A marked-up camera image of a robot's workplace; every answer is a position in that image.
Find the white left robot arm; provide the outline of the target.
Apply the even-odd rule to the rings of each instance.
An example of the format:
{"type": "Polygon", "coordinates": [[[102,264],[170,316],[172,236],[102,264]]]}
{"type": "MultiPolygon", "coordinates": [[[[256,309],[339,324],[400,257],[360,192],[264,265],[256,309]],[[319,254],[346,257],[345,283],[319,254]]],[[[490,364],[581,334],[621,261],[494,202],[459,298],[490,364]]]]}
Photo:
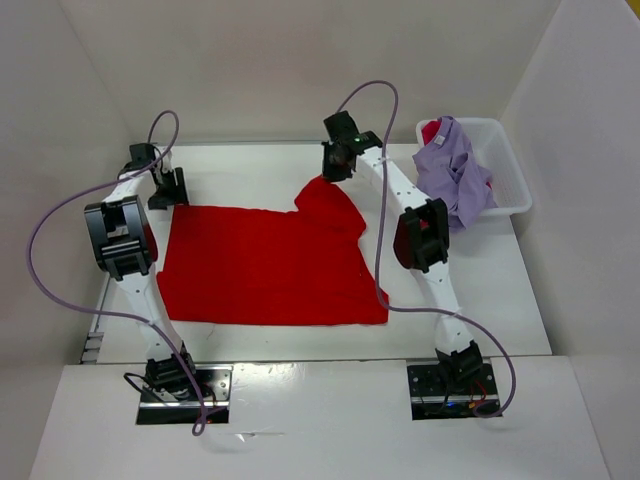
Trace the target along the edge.
{"type": "Polygon", "coordinates": [[[169,319],[156,281],[158,247],[146,211],[170,215],[189,204],[183,170],[171,167],[151,143],[129,147],[131,160],[119,172],[120,183],[104,200],[84,208],[98,267],[124,292],[146,341],[144,382],[149,396],[162,393],[194,400],[196,390],[184,368],[196,371],[187,348],[169,319]]]}

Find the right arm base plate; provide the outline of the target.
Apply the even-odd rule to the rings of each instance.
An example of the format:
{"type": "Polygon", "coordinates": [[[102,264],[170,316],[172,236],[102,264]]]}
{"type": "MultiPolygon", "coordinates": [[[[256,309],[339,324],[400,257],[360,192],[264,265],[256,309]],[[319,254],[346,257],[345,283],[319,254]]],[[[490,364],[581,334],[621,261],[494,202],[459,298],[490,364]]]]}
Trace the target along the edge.
{"type": "Polygon", "coordinates": [[[447,387],[435,362],[408,363],[406,366],[414,421],[467,419],[493,414],[501,407],[493,368],[485,362],[480,373],[461,386],[447,387]]]}

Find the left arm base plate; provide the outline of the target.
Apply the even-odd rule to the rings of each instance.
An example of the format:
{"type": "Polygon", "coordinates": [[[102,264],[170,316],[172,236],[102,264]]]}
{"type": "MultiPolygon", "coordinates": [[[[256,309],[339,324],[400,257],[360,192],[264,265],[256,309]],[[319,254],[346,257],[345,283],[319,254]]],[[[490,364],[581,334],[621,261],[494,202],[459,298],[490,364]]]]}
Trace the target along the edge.
{"type": "MultiPolygon", "coordinates": [[[[136,424],[141,426],[193,424],[200,415],[200,402],[190,385],[177,394],[152,387],[145,377],[126,372],[126,382],[139,394],[136,424]]],[[[195,379],[207,409],[206,421],[227,424],[230,415],[233,366],[205,364],[196,367],[195,379]]]]}

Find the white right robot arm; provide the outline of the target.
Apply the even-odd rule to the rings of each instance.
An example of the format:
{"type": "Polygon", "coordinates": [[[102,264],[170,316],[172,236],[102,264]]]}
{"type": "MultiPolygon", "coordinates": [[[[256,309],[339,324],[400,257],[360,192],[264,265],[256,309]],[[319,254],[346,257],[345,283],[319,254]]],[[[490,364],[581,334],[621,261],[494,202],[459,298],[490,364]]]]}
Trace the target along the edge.
{"type": "Polygon", "coordinates": [[[396,218],[392,242],[399,264],[414,277],[438,315],[434,344],[438,377],[448,395],[474,382],[482,368],[478,344],[460,312],[449,273],[450,245],[447,207],[421,192],[392,161],[382,157],[382,140],[372,131],[361,132],[346,111],[323,120],[329,139],[322,143],[322,177],[332,183],[355,173],[386,198],[385,213],[396,218]]]}

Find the red t shirt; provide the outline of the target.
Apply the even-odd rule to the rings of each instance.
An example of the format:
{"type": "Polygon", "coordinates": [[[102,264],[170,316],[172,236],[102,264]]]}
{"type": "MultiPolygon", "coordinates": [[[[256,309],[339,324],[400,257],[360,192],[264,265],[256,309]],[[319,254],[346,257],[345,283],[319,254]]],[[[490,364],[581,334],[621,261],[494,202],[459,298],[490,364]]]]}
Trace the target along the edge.
{"type": "Polygon", "coordinates": [[[292,211],[178,206],[158,287],[174,321],[255,326],[383,325],[359,247],[366,223],[321,178],[292,211]]]}

